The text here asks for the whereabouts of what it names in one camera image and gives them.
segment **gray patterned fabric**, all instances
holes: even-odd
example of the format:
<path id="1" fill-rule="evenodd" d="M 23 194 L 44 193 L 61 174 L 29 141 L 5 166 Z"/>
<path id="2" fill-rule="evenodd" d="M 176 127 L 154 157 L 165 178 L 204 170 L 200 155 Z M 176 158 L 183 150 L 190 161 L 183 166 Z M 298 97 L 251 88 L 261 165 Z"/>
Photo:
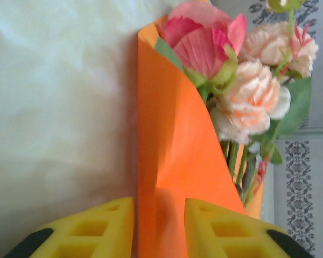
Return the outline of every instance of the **gray patterned fabric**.
<path id="1" fill-rule="evenodd" d="M 275 224 L 316 257 L 323 257 L 323 139 L 279 140 L 284 164 L 275 167 Z"/>

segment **orange paper wrapping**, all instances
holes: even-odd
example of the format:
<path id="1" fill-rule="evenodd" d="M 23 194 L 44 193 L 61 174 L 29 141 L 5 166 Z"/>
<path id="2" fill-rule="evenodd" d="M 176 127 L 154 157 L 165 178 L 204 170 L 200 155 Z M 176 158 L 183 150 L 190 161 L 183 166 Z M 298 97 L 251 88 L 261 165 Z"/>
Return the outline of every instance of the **orange paper wrapping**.
<path id="1" fill-rule="evenodd" d="M 245 213 L 196 88 L 138 34 L 138 257 L 186 258 L 184 206 L 198 198 Z"/>

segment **pink rose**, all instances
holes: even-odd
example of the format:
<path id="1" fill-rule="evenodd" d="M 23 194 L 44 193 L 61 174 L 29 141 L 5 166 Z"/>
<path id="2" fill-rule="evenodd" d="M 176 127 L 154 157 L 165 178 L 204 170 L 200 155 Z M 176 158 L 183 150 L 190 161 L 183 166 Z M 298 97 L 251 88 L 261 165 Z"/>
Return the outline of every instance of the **pink rose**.
<path id="1" fill-rule="evenodd" d="M 312 63 L 318 51 L 318 45 L 306 30 L 295 26 L 289 59 L 289 68 L 303 77 L 311 75 Z M 247 34 L 238 58 L 241 62 L 259 59 L 265 65 L 276 66 L 283 61 L 282 52 L 286 53 L 289 47 L 287 22 L 260 25 Z"/>
<path id="2" fill-rule="evenodd" d="M 213 78 L 229 59 L 224 48 L 237 55 L 242 47 L 247 22 L 240 14 L 235 20 L 206 2 L 178 5 L 159 25 L 161 37 L 171 46 L 185 68 Z"/>
<path id="3" fill-rule="evenodd" d="M 282 119 L 290 108 L 291 95 L 272 77 L 261 62 L 241 63 L 234 86 L 216 98 L 210 111 L 220 140 L 249 142 L 249 135 L 261 134 L 270 127 L 270 118 Z"/>

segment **bouquet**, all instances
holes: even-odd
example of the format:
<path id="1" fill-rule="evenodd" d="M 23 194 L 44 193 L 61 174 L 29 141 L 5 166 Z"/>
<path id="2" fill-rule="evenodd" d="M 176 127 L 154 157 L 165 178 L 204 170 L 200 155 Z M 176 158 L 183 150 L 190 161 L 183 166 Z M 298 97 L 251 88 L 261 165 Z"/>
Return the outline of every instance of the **bouquet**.
<path id="1" fill-rule="evenodd" d="M 289 20 L 246 32 L 207 2 L 180 4 L 157 24 L 155 50 L 193 83 L 213 122 L 230 176 L 244 205 L 256 194 L 268 163 L 283 162 L 275 141 L 307 117 L 318 45 L 294 20 L 304 0 L 268 0 Z"/>

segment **green leaf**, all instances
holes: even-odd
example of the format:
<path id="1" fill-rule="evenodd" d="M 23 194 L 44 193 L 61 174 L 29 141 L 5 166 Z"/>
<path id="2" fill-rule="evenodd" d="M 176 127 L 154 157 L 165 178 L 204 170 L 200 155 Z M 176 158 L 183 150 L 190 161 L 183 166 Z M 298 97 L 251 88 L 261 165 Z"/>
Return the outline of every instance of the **green leaf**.
<path id="1" fill-rule="evenodd" d="M 247 161 L 247 167 L 245 169 L 243 180 L 242 180 L 244 193 L 248 191 L 251 185 L 252 179 L 254 178 L 254 175 L 256 173 L 256 162 L 257 162 L 256 156 L 254 156 L 252 160 Z"/>
<path id="2" fill-rule="evenodd" d="M 209 82 L 209 85 L 211 86 L 211 90 L 214 96 L 219 96 L 227 92 L 229 89 L 231 89 L 236 82 L 236 74 L 233 74 L 230 80 L 223 84 L 223 85 L 215 85 Z"/>
<path id="3" fill-rule="evenodd" d="M 181 61 L 179 61 L 178 57 L 176 56 L 176 53 L 161 37 L 159 37 L 157 40 L 155 50 L 163 57 L 168 59 L 171 63 L 173 63 L 178 69 L 184 71 Z"/>
<path id="4" fill-rule="evenodd" d="M 207 81 L 207 79 L 204 78 L 202 74 L 199 74 L 193 69 L 184 68 L 184 73 L 189 78 L 189 80 L 195 85 L 196 88 L 200 87 Z"/>
<path id="5" fill-rule="evenodd" d="M 262 141 L 263 144 L 267 144 L 269 142 L 274 142 L 279 133 L 279 120 L 270 120 L 269 130 L 264 133 L 264 138 Z"/>
<path id="6" fill-rule="evenodd" d="M 276 145 L 274 145 L 274 152 L 273 152 L 273 156 L 272 156 L 270 162 L 275 165 L 281 165 L 283 163 L 283 159 L 282 159 L 280 150 L 278 149 L 278 147 Z"/>
<path id="7" fill-rule="evenodd" d="M 220 68 L 219 72 L 215 77 L 210 80 L 210 83 L 214 86 L 217 85 L 224 85 L 230 81 L 232 76 L 235 74 L 238 67 L 238 62 L 234 60 L 227 60 L 222 67 Z"/>
<path id="8" fill-rule="evenodd" d="M 311 77 L 295 80 L 287 84 L 286 87 L 291 94 L 291 106 L 286 116 L 279 121 L 279 135 L 294 133 L 308 115 L 311 100 Z"/>

